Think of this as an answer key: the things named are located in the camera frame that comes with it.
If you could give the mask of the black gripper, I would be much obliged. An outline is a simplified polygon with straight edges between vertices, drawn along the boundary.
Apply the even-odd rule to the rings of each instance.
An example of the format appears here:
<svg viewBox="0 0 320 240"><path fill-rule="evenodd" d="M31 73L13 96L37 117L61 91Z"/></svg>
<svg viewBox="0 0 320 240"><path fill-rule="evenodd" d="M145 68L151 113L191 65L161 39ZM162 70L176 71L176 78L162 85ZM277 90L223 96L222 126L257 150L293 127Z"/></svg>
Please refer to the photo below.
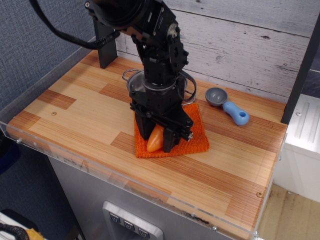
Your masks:
<svg viewBox="0 0 320 240"><path fill-rule="evenodd" d="M149 139L156 124L164 128L163 151L170 153L180 140L193 137L193 120L183 110L185 84L175 83L169 88L145 92L131 91L130 108L135 112L135 122L144 140Z"/></svg>

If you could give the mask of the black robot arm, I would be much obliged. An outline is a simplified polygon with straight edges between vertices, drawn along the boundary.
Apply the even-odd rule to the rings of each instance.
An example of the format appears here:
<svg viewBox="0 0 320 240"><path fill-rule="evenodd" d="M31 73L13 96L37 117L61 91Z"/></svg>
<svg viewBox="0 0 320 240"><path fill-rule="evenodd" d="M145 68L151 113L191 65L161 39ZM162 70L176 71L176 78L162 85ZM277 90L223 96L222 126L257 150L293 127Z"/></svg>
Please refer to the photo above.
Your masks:
<svg viewBox="0 0 320 240"><path fill-rule="evenodd" d="M99 23L132 38L143 65L140 90L130 90L140 135L148 139L163 127L163 151L193 137L193 120L185 113L188 52L175 14L161 0L88 0L85 8Z"/></svg>

